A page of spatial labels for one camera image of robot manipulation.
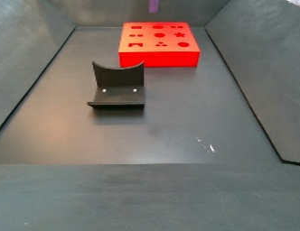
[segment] black bracket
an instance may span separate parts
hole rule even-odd
[[[92,107],[144,106],[144,63],[129,68],[112,69],[93,62],[97,92]]]

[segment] red shape sorter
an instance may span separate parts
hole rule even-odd
[[[188,23],[125,23],[120,66],[196,67],[201,50]]]

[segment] circular hole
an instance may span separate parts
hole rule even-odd
[[[180,45],[181,47],[189,47],[189,46],[191,46],[191,44],[189,44],[188,42],[180,42],[179,45]]]
[[[156,29],[163,29],[163,28],[164,28],[163,25],[155,25],[153,27],[155,27]]]
[[[165,33],[163,33],[163,32],[156,33],[156,37],[157,38],[164,38],[165,37]]]

